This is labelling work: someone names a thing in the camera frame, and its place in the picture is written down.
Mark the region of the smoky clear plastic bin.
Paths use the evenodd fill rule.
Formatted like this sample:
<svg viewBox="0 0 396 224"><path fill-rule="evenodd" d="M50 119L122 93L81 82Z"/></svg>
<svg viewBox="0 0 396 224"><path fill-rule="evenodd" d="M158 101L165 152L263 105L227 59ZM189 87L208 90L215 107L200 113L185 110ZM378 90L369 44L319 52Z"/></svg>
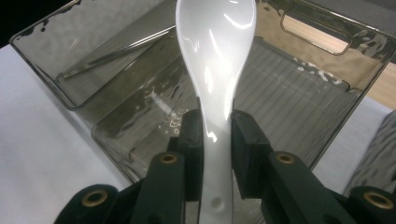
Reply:
<svg viewBox="0 0 396 224"><path fill-rule="evenodd" d="M84 105L149 44L74 77L64 74L175 24L177 0L72 0L10 39L68 108Z"/></svg>
<svg viewBox="0 0 396 224"><path fill-rule="evenodd" d="M314 166L396 52L396 38L305 0L260 0L234 99L275 150ZM122 102L92 138L131 182L179 134L197 100L170 33L118 75Z"/></svg>
<svg viewBox="0 0 396 224"><path fill-rule="evenodd" d="M376 187L396 194L396 110L384 117L347 184L345 195L360 186Z"/></svg>

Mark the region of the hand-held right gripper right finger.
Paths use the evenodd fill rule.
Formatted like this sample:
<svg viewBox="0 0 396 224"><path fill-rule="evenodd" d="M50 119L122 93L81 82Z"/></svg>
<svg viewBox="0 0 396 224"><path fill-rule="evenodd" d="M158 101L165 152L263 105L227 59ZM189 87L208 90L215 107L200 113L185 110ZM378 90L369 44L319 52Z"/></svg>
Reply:
<svg viewBox="0 0 396 224"><path fill-rule="evenodd" d="M270 141L256 120L244 111L232 113L232 165L242 199L260 199L263 164L272 151Z"/></svg>

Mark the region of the white ceramic soup spoon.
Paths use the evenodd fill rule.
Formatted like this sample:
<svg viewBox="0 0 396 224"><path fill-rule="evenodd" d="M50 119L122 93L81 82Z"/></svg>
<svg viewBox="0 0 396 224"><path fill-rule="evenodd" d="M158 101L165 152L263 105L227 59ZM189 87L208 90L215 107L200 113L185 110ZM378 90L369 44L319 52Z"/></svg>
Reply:
<svg viewBox="0 0 396 224"><path fill-rule="evenodd" d="M233 223L233 99L253 42L255 0L177 0L177 39L203 120L199 224Z"/></svg>

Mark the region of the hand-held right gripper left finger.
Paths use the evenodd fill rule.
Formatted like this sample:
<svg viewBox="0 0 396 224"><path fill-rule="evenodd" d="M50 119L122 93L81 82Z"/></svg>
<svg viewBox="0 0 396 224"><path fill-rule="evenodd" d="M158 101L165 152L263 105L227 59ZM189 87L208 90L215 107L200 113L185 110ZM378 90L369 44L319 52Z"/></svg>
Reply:
<svg viewBox="0 0 396 224"><path fill-rule="evenodd" d="M168 151L184 156L185 199L187 202L201 200L204 165L203 122L198 109L182 116L178 137L171 137Z"/></svg>

